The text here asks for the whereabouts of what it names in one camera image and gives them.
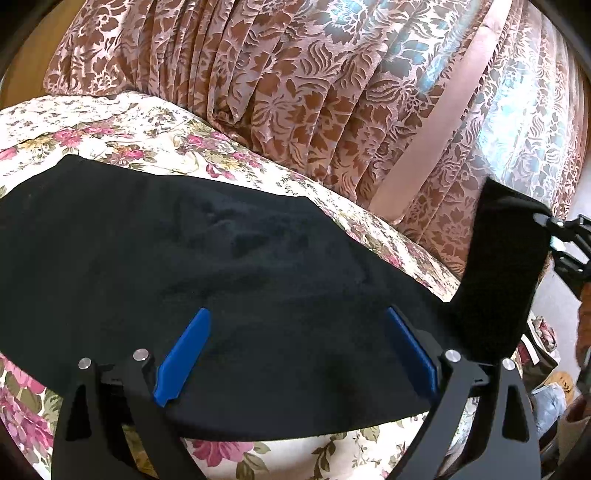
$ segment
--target brown floral curtain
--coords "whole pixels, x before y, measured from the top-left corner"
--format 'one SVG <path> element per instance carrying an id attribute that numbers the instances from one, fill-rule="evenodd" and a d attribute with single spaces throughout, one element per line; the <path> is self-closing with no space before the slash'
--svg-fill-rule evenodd
<path id="1" fill-rule="evenodd" d="M 159 96 L 369 207 L 493 1 L 87 0 L 45 86 Z M 461 274 L 487 174 L 564 214 L 584 85 L 556 29 L 513 0 L 461 127 L 398 227 Z"/>

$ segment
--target black towel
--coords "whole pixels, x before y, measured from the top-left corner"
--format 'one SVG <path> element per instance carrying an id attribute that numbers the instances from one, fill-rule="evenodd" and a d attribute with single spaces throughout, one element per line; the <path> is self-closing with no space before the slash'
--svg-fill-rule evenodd
<path id="1" fill-rule="evenodd" d="M 491 204 L 515 197 L 487 189 Z M 68 155 L 0 201 L 0 351 L 65 394 L 81 357 L 110 364 L 147 348 L 160 362 L 207 307 L 212 335 L 166 407 L 180 435 L 271 440 L 394 421 L 429 404 L 385 339 L 390 304 L 443 348 L 493 360 L 516 347 L 548 249 L 530 221 L 547 209 L 526 204 L 509 223 L 479 211 L 487 248 L 466 270 L 476 288 L 464 282 L 446 304 L 305 197 Z M 527 275 L 494 256 L 514 259 L 517 227 L 525 256 L 509 265 Z"/>

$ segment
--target floral bedspread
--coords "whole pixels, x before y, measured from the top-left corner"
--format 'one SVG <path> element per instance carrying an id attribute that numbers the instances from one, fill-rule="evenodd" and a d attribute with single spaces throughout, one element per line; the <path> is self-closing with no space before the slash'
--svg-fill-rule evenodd
<path id="1" fill-rule="evenodd" d="M 0 197 L 66 154 L 154 174 L 190 175 L 275 194 L 307 196 L 346 233 L 449 300 L 457 279 L 415 243 L 374 215 L 308 178 L 278 166 L 172 103 L 135 92 L 114 98 L 44 97 L 0 112 Z M 29 332 L 24 325 L 22 342 Z M 469 401 L 454 439 L 466 436 Z M 0 418 L 23 454 L 50 478 L 61 398 L 0 354 Z M 186 440 L 210 479 L 385 478 L 424 415 L 354 432 L 273 442 Z M 138 466 L 151 472 L 133 429 L 126 436 Z"/>

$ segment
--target wooden floor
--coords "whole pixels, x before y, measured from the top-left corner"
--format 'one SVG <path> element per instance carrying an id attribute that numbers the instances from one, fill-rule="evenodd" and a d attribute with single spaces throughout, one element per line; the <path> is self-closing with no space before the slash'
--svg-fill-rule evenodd
<path id="1" fill-rule="evenodd" d="M 85 0 L 62 0 L 18 51 L 2 82 L 0 108 L 46 95 L 43 77 L 53 54 Z"/>

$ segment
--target metal pin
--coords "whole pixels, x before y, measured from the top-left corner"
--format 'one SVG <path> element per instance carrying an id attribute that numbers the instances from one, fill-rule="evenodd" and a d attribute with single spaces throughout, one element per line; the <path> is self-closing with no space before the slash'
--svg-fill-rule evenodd
<path id="1" fill-rule="evenodd" d="M 507 370 L 515 370 L 515 362 L 510 358 L 504 358 L 503 367 L 505 367 Z"/>
<path id="2" fill-rule="evenodd" d="M 447 352 L 445 352 L 445 358 L 447 358 L 450 362 L 456 364 L 462 359 L 462 356 L 458 351 L 448 350 Z"/>
<path id="3" fill-rule="evenodd" d="M 81 358 L 78 362 L 78 368 L 80 370 L 86 370 L 88 367 L 92 365 L 92 360 L 88 357 Z"/>
<path id="4" fill-rule="evenodd" d="M 138 348 L 135 352 L 134 352 L 134 360 L 136 362 L 142 362 L 144 360 L 146 360 L 148 358 L 148 355 L 150 353 L 145 349 L 145 348 Z"/>

